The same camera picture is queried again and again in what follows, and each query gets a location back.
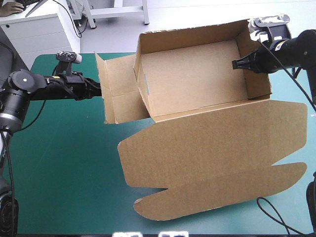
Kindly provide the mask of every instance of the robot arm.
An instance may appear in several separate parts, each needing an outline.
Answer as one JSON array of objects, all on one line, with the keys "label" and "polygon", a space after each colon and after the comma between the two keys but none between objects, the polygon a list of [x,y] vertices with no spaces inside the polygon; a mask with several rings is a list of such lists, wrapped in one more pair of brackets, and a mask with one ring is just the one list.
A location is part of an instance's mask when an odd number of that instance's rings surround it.
[{"label": "robot arm", "polygon": [[72,72],[72,63],[80,63],[81,56],[60,51],[55,76],[42,76],[26,70],[13,72],[0,85],[0,236],[12,236],[17,232],[18,202],[14,201],[14,221],[11,221],[13,198],[11,185],[2,176],[7,156],[5,143],[21,130],[30,101],[56,99],[90,99],[101,96],[100,83],[85,78],[82,73]]},{"label": "robot arm", "polygon": [[[297,38],[291,39],[286,25],[288,22],[287,15],[252,19],[249,23],[249,31],[252,32],[250,36],[253,40],[259,40],[263,45],[245,57],[234,60],[233,69],[247,69],[255,73],[274,73],[282,70],[283,67],[299,68],[296,75],[292,76],[295,83],[297,83],[295,77],[298,72],[301,69],[306,70],[312,101],[304,90],[303,93],[316,111],[316,30],[303,31]],[[308,185],[306,197],[312,226],[316,233],[315,185],[316,179]]]}]

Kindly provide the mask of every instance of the white desk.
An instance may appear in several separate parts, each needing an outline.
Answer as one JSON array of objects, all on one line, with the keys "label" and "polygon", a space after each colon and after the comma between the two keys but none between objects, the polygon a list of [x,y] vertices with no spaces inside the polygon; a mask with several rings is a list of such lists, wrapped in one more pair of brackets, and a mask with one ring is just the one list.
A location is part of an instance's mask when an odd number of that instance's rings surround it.
[{"label": "white desk", "polygon": [[[59,0],[67,9],[65,0]],[[80,39],[76,36],[66,11],[52,0],[25,18],[35,5],[24,12],[0,17],[0,26],[20,57],[30,69],[36,57],[59,50],[80,53]]]}]

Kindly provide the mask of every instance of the box flap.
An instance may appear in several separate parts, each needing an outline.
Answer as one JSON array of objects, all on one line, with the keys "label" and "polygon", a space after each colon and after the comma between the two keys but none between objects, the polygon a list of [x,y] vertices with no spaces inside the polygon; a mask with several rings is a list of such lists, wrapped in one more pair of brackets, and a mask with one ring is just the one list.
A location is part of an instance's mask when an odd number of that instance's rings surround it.
[{"label": "box flap", "polygon": [[202,44],[233,40],[248,21],[241,20],[222,25],[202,26],[168,31],[145,32],[139,36],[141,54],[185,48]]},{"label": "box flap", "polygon": [[274,164],[304,146],[306,121],[305,104],[266,100],[157,122],[118,151],[128,185],[179,187]]},{"label": "box flap", "polygon": [[135,55],[104,61],[96,54],[106,123],[149,118],[133,71]]},{"label": "box flap", "polygon": [[304,163],[293,163],[212,177],[143,197],[134,208],[151,220],[171,220],[277,194],[293,186],[305,171]]}]

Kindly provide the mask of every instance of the person's hand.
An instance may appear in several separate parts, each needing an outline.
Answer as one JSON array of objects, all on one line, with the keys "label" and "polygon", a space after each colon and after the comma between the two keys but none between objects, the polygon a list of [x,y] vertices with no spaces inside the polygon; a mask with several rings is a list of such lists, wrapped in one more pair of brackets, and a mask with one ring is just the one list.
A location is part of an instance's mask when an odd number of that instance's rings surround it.
[{"label": "person's hand", "polygon": [[0,7],[0,17],[9,16],[13,13],[23,12],[23,5],[18,2],[7,2]]}]

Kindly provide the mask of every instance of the open cardboard box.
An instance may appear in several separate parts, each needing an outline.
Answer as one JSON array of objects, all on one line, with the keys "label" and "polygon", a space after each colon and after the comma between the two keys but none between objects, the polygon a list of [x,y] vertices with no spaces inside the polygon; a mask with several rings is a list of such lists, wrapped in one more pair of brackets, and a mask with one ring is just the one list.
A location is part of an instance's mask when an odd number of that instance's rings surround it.
[{"label": "open cardboard box", "polygon": [[135,210],[169,220],[288,189],[304,163],[273,165],[304,146],[305,104],[270,100],[267,74],[233,70],[258,48],[246,20],[143,33],[136,55],[96,55],[106,123],[156,123],[120,142],[128,185],[166,188]]}]

